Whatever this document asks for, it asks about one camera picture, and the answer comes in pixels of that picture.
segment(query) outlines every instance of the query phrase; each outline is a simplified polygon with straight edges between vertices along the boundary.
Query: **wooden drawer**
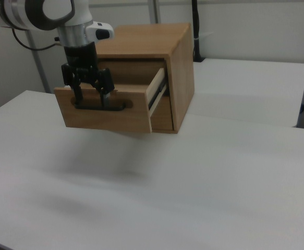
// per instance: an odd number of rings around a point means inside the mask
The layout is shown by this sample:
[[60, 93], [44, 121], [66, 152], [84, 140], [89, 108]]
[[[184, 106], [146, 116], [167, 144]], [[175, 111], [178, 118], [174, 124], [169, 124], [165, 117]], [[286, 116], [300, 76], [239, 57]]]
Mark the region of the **wooden drawer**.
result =
[[[167, 132], [173, 130], [167, 73], [162, 60], [104, 60], [99, 68], [109, 68], [115, 85], [111, 106], [125, 103], [122, 111], [76, 109], [70, 88], [55, 88], [65, 124], [72, 128], [131, 132]], [[99, 93], [89, 84], [81, 84], [84, 106], [100, 106]]]

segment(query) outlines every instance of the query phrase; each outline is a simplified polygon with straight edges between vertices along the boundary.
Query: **white table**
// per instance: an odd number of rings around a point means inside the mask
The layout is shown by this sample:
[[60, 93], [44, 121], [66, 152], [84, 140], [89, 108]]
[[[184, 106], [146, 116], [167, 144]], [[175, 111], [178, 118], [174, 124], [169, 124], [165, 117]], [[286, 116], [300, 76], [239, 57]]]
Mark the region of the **white table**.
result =
[[205, 59], [194, 64], [194, 79], [189, 114], [297, 125], [304, 64]]
[[304, 130], [187, 114], [178, 135], [66, 128], [54, 95], [0, 108], [0, 243], [304, 249]]

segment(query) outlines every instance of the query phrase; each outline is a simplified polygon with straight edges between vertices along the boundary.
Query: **white robot link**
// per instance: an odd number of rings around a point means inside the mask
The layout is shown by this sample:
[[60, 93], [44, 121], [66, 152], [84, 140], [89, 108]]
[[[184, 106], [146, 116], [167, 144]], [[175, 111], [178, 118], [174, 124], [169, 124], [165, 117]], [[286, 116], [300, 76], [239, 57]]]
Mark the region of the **white robot link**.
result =
[[76, 107], [85, 108], [80, 105], [82, 81], [99, 91], [101, 109], [108, 108], [107, 97], [114, 85], [110, 71], [98, 69], [95, 43], [113, 38], [114, 30], [107, 23], [93, 21], [89, 0], [0, 0], [0, 27], [12, 28], [15, 37], [14, 29], [57, 29], [67, 57], [62, 65], [64, 83], [74, 90]]

